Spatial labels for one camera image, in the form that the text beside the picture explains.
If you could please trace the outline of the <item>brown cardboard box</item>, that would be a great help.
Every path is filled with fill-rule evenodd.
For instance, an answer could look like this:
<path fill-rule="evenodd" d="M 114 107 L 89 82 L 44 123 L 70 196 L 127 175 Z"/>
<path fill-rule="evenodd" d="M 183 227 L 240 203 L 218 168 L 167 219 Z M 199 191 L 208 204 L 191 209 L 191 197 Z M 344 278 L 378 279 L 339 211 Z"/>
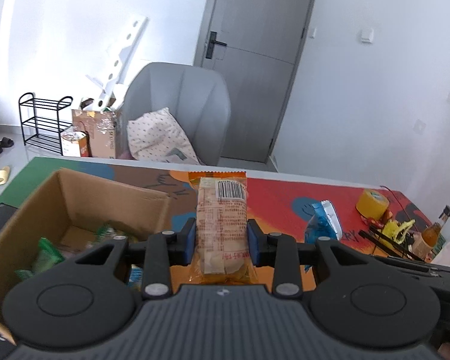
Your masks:
<path fill-rule="evenodd" d="M 55 172 L 23 168 L 2 194 L 17 211 L 0 230 L 0 333 L 9 337 L 1 315 L 7 292 L 28 268 L 45 237 L 86 242 L 86 233 L 112 224 L 145 239 L 164 230 L 171 199 L 167 193 L 62 168 Z"/>

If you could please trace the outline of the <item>blue white snack packet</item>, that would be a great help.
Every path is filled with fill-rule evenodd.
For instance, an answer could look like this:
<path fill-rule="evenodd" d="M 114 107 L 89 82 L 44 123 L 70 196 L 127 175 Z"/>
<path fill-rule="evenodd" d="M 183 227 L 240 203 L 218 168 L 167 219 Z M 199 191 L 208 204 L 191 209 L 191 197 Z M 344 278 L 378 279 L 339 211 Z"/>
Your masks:
<path fill-rule="evenodd" d="M 337 240 L 343 236 L 334 205 L 328 200 L 313 203 L 314 213 L 304 231 L 305 244 L 314 245 L 317 240 Z"/>

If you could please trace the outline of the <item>yellow toy excavator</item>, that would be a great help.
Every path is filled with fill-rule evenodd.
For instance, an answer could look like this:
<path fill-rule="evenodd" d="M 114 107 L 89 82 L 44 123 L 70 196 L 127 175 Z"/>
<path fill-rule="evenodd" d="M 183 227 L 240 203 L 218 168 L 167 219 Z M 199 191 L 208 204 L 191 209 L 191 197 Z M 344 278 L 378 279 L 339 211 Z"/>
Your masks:
<path fill-rule="evenodd" d="M 408 232 L 413 228 L 416 221 L 414 219 L 399 223 L 395 219 L 389 220 L 382 230 L 382 234 L 397 245 L 403 245 Z"/>

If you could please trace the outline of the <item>dotted cream pillow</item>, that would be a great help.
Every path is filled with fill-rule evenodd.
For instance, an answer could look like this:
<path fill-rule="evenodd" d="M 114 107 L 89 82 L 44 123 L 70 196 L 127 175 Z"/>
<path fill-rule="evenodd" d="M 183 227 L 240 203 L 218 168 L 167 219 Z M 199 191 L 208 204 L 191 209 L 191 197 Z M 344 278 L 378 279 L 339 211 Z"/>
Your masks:
<path fill-rule="evenodd" d="M 129 120 L 127 141 L 130 155 L 136 160 L 170 164 L 200 163 L 186 133 L 168 107 Z"/>

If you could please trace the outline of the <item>white perforated board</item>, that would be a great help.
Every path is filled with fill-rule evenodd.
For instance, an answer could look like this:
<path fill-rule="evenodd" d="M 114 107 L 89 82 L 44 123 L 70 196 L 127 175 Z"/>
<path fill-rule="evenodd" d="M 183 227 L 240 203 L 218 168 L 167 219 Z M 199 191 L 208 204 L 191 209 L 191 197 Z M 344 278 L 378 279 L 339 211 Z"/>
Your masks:
<path fill-rule="evenodd" d="M 85 96 L 80 107 L 85 111 L 115 110 L 124 100 L 126 88 L 125 79 L 134 54 L 139 46 L 142 36 L 148 26 L 149 18 L 146 16 L 136 19 L 125 36 L 123 46 L 112 64 L 105 69 L 105 77 L 97 78 L 87 76 L 94 84 L 91 94 Z"/>

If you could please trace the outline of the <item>amber glass bottle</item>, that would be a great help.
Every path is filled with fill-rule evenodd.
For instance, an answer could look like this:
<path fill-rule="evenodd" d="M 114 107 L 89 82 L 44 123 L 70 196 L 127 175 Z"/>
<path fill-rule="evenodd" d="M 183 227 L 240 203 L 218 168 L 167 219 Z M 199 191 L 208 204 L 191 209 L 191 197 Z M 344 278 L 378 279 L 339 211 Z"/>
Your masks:
<path fill-rule="evenodd" d="M 449 218 L 450 206 L 446 205 L 438 220 L 415 236 L 415 242 L 411 247 L 412 253 L 420 259 L 425 260 L 429 252 L 436 245 L 441 234 L 441 230 Z"/>

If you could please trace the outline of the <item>orange biscuit packet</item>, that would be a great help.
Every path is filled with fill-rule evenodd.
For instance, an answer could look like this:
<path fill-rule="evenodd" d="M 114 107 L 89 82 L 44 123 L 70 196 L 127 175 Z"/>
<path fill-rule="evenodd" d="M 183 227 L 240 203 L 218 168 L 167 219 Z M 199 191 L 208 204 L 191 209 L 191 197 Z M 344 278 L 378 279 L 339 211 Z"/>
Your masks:
<path fill-rule="evenodd" d="M 241 285 L 257 283 L 247 233 L 245 172 L 190 172 L 197 192 L 196 240 L 189 282 Z"/>

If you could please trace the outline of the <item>black metal shoe rack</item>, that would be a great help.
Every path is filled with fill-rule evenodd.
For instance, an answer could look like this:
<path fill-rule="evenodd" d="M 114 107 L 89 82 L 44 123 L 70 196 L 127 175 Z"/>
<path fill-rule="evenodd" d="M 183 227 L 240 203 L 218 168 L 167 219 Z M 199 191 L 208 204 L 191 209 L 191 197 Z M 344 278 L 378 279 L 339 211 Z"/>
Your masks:
<path fill-rule="evenodd" d="M 72 124 L 61 114 L 70 109 L 72 102 L 71 96 L 58 100 L 40 98 L 32 92 L 20 96 L 17 103 L 23 144 L 63 155 L 61 135 Z"/>

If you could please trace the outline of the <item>brown paper bag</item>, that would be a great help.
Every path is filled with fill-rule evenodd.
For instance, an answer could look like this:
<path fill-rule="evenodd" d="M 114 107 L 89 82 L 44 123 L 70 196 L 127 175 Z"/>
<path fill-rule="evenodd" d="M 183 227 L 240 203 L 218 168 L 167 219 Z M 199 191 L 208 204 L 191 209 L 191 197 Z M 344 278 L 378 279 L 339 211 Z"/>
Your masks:
<path fill-rule="evenodd" d="M 122 116 L 119 110 L 92 105 L 83 99 L 72 111 L 72 125 L 87 136 L 89 155 L 94 158 L 118 158 L 122 154 Z"/>

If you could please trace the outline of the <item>yellow tape roll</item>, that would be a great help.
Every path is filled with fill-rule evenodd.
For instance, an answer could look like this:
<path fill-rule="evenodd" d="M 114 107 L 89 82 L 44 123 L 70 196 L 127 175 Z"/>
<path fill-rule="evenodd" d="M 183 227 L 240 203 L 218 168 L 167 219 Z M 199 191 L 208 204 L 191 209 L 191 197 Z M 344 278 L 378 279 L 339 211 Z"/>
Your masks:
<path fill-rule="evenodd" d="M 389 200 L 375 190 L 364 189 L 355 208 L 362 217 L 379 220 L 389 208 Z"/>

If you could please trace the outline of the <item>orange white cylindrical tub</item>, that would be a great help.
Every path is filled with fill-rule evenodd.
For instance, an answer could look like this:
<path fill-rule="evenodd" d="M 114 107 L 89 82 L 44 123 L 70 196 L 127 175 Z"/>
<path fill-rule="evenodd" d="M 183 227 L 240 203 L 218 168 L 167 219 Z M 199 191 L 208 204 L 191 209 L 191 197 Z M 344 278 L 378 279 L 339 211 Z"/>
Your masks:
<path fill-rule="evenodd" d="M 88 157 L 88 137 L 85 133 L 66 130 L 61 133 L 62 155 L 65 157 Z"/>

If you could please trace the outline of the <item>yellow slipper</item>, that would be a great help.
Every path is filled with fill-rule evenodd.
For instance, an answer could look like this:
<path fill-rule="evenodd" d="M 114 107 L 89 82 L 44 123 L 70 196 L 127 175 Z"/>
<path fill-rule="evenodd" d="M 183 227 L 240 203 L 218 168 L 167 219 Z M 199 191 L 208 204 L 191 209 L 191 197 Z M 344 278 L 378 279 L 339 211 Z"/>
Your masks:
<path fill-rule="evenodd" d="M 8 182 L 10 174 L 10 167 L 4 166 L 0 169 L 0 186 L 5 185 Z"/>

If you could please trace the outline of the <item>colourful printed table mat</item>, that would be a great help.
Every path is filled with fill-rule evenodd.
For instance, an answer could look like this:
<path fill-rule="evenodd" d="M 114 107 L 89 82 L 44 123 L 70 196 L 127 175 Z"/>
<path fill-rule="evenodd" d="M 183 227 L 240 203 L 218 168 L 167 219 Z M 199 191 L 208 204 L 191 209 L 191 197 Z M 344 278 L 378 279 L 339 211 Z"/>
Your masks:
<path fill-rule="evenodd" d="M 173 171 L 161 165 L 149 168 L 137 161 L 117 165 L 95 163 L 91 159 L 74 161 L 40 157 L 33 158 L 25 167 L 42 172 L 66 168 L 164 192 L 171 199 L 164 230 L 178 232 L 196 213 L 197 192 L 188 181 L 188 174 L 193 170 Z M 341 242 L 363 254 L 381 255 L 378 247 L 359 236 L 359 230 L 368 229 L 367 221 L 355 208 L 362 194 L 360 188 L 291 181 L 286 175 L 273 172 L 248 172 L 247 191 L 248 217 L 255 219 L 264 233 L 283 233 L 302 242 L 307 222 L 313 213 L 312 204 L 328 200 L 334 205 L 340 221 L 343 231 Z"/>

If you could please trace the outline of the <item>white wall switch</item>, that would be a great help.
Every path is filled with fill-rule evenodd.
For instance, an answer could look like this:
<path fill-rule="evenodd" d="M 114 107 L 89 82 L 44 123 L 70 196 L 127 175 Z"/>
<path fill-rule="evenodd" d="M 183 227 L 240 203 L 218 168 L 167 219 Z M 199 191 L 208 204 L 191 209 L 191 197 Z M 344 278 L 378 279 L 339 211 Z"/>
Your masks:
<path fill-rule="evenodd" d="M 360 41 L 365 44 L 372 44 L 374 41 L 374 29 L 373 28 L 365 28 L 361 31 Z"/>

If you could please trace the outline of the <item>grey room door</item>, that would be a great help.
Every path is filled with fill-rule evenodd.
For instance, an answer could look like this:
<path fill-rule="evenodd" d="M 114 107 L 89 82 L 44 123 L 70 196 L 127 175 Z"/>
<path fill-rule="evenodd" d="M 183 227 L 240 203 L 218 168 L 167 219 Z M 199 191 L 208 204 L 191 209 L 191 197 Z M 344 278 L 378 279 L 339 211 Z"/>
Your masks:
<path fill-rule="evenodd" d="M 206 0 L 196 66 L 226 81 L 231 119 L 222 155 L 264 163 L 280 130 L 314 0 Z M 216 46 L 206 59 L 209 33 Z"/>

